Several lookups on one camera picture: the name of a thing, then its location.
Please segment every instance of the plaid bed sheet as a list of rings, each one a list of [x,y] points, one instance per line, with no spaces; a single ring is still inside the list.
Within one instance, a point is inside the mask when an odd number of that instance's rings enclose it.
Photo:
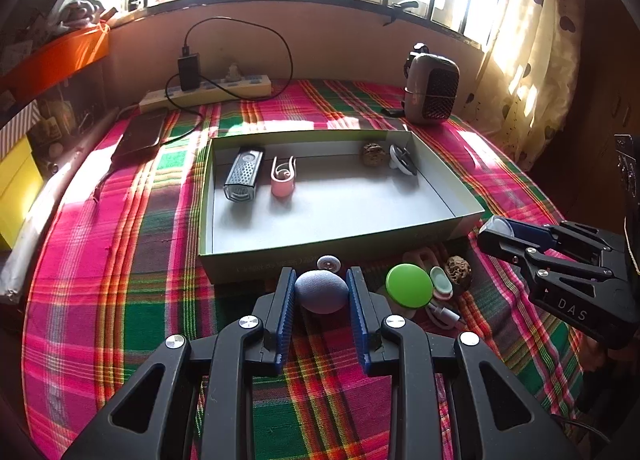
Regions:
[[[65,194],[26,309],[26,414],[48,458],[60,458],[165,336],[218,332],[273,287],[262,281],[211,286],[197,261],[208,138],[264,130],[404,129],[402,121],[378,114],[381,106],[399,107],[401,96],[402,90],[385,85],[301,80],[272,101],[203,106],[201,131],[164,146],[148,164],[114,173],[96,203],[89,196],[128,121],[111,129]],[[174,112],[166,136],[192,125],[192,116]],[[539,224],[560,219],[537,186],[464,122],[452,118],[412,130],[476,196],[485,208],[482,220],[491,214]],[[479,252],[477,233],[469,234],[466,255],[472,287],[458,301],[468,329],[546,409],[572,414],[581,384],[577,335],[527,300],[510,265]],[[369,286],[383,281],[398,259],[364,264]],[[449,459],[449,419],[440,395]],[[337,318],[299,312],[283,376],[255,381],[256,458],[382,460],[389,417],[390,379],[369,379],[360,371],[347,311]]]

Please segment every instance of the black cable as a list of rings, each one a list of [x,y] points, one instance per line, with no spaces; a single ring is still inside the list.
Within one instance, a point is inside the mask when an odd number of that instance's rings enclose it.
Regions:
[[[107,172],[102,176],[100,182],[95,185],[94,192],[91,194],[91,198],[94,199],[94,202],[100,201],[100,195],[102,194],[102,188],[107,180],[111,177],[112,174],[116,172],[116,169],[113,167],[113,164],[109,166]]]
[[[185,133],[183,133],[182,135],[179,135],[179,136],[174,136],[174,138],[170,138],[169,140],[164,141],[162,143],[162,146],[164,146],[166,144],[171,144],[172,142],[175,142],[176,140],[180,140],[181,138],[185,138],[186,136],[191,135],[191,133],[195,132],[196,130],[199,130],[202,127],[202,124],[204,122],[204,115],[201,114],[199,111],[191,110],[190,108],[185,108],[183,106],[180,106],[179,104],[174,103],[174,100],[172,100],[172,98],[169,97],[169,83],[172,81],[172,79],[175,79],[176,77],[178,77],[178,75],[179,74],[174,74],[171,77],[169,77],[168,81],[164,85],[164,96],[165,96],[166,100],[169,101],[169,103],[172,106],[174,106],[176,109],[180,110],[181,112],[186,112],[188,114],[193,114],[193,115],[197,116],[198,117],[198,122],[188,132],[185,132]]]
[[[609,444],[611,440],[607,435],[601,432],[599,429],[590,426],[589,424],[585,424],[584,422],[580,422],[579,420],[575,420],[573,418],[569,418],[567,416],[558,415],[555,413],[551,414],[551,418],[555,420],[558,424],[567,424],[569,426],[581,427],[594,435],[598,436],[605,444]]]
[[[285,49],[287,49],[287,55],[289,56],[289,68],[290,68],[289,78],[287,79],[287,82],[285,83],[285,85],[282,88],[282,90],[280,90],[276,94],[273,94],[272,96],[262,97],[262,98],[241,97],[241,96],[233,93],[232,91],[228,90],[228,88],[225,88],[225,87],[223,87],[223,86],[221,86],[221,85],[219,85],[219,84],[217,84],[217,83],[211,81],[210,79],[207,79],[206,77],[201,75],[200,77],[202,79],[204,79],[207,83],[210,83],[210,84],[214,85],[216,88],[219,88],[223,92],[228,93],[232,97],[235,97],[236,99],[240,99],[240,100],[243,100],[243,101],[252,101],[254,103],[261,103],[263,101],[270,101],[272,99],[275,99],[277,96],[279,96],[281,93],[283,93],[284,90],[286,90],[289,87],[291,81],[293,81],[293,56],[291,55],[291,49],[289,48],[289,44],[287,43],[287,40],[282,37],[282,34],[280,34],[277,30],[273,30],[272,28],[269,28],[268,26],[264,26],[264,25],[257,24],[257,23],[252,23],[251,21],[236,20],[235,18],[227,18],[226,16],[212,16],[211,18],[205,18],[204,20],[200,20],[197,23],[194,23],[193,25],[191,25],[190,29],[187,30],[187,33],[184,35],[184,45],[182,47],[183,55],[189,53],[188,40],[189,40],[189,34],[191,33],[191,31],[194,28],[196,28],[198,25],[200,25],[202,23],[206,23],[207,21],[213,21],[213,20],[226,20],[226,21],[233,21],[235,23],[242,23],[242,24],[247,24],[247,25],[251,25],[251,26],[256,26],[258,28],[263,28],[264,30],[268,30],[269,32],[272,32],[273,34],[278,36],[280,38],[281,42],[284,44]]]

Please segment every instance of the green round container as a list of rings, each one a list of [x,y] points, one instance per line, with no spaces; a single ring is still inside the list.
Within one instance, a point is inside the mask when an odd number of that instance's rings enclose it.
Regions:
[[[433,283],[419,266],[401,263],[386,275],[386,292],[398,305],[421,308],[433,297]]]

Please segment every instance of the pink clip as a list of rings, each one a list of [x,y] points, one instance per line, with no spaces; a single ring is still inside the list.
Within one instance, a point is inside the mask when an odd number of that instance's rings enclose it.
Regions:
[[[288,162],[276,165],[278,157],[271,166],[271,194],[283,198],[293,193],[296,186],[296,160],[290,157]]]

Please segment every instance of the power strip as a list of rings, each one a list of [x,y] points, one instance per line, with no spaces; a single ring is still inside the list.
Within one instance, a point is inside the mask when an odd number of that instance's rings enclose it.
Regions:
[[[224,79],[218,79],[214,82],[222,87],[228,88],[228,90],[231,90],[236,95],[248,99],[269,97],[271,95],[271,81],[266,75],[247,76],[235,82],[227,82]],[[178,85],[169,88],[168,92],[169,97],[174,103],[185,108],[235,99],[235,97],[229,95],[224,90],[206,81],[200,82],[200,88],[197,90],[183,92],[180,89],[180,85]],[[140,111],[143,113],[151,112],[158,108],[169,108],[170,110],[174,108],[164,95],[164,90],[149,92],[140,101]]]

